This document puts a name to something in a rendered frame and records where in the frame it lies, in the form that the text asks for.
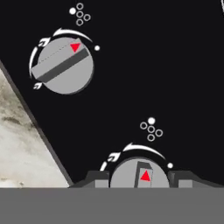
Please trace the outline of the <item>black glass hob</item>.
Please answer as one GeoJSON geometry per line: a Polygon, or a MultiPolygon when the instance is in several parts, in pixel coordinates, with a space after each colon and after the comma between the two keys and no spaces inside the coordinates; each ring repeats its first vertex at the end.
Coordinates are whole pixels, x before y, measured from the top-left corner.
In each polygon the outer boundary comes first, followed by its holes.
{"type": "Polygon", "coordinates": [[[224,185],[221,1],[0,0],[0,177],[68,186],[115,152],[224,185]],[[80,92],[32,74],[58,38],[92,55],[80,92]]]}

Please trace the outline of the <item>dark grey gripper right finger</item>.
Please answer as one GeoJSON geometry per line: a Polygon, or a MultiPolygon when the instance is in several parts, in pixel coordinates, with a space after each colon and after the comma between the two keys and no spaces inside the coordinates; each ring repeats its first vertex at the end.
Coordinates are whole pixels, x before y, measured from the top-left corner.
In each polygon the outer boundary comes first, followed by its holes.
{"type": "Polygon", "coordinates": [[[191,171],[169,171],[168,179],[173,188],[224,188],[224,185],[202,179],[191,171]]]}

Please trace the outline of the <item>grey stove knob slanted bar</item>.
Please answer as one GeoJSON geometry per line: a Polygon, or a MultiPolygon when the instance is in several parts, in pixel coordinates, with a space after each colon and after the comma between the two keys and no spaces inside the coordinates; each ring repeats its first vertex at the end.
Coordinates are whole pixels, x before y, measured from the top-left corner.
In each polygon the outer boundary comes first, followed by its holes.
{"type": "Polygon", "coordinates": [[[70,95],[91,81],[94,61],[80,38],[56,38],[41,51],[31,72],[53,92],[70,95]]]}

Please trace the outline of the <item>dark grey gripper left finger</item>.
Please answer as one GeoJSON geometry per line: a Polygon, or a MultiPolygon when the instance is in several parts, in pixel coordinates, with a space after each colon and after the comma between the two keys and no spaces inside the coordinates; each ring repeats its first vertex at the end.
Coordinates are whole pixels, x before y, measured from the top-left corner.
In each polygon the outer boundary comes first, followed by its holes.
{"type": "Polygon", "coordinates": [[[88,171],[87,176],[83,180],[71,185],[71,188],[82,188],[96,180],[109,180],[109,172],[108,171],[88,171]]]}

